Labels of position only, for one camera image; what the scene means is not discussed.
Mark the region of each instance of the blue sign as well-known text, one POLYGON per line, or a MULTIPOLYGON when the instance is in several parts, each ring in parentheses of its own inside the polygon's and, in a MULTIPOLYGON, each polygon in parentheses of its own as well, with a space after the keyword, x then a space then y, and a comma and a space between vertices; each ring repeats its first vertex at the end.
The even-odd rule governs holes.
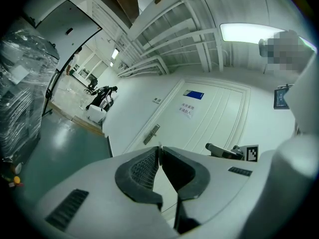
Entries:
POLYGON ((204 93, 193 91, 193 90, 186 90, 183 96, 187 96, 190 98, 196 98, 196 99, 201 100, 202 97, 204 96, 204 93))

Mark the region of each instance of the white door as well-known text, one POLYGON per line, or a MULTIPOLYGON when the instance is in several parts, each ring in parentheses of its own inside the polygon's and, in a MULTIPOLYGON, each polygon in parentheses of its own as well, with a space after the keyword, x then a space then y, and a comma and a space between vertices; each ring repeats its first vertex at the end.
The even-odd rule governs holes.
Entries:
MULTIPOLYGON (((137 149, 149 146, 177 147, 203 155, 210 155, 205 145, 213 143, 225 147, 239 117, 243 93, 228 88, 185 82, 154 125, 160 125, 147 145, 139 143, 137 149), (184 96, 191 90, 204 93, 201 100, 184 96)), ((166 220, 175 215, 177 193, 160 167, 154 192, 163 196, 162 212, 166 220)))

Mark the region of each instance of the plastic-wrapped object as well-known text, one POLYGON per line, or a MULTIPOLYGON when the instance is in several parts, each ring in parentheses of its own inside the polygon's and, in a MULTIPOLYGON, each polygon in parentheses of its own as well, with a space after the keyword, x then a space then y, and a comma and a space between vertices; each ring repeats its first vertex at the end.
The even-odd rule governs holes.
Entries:
POLYGON ((13 158, 39 135, 45 92, 59 55, 24 19, 16 20, 0 42, 0 147, 13 158))

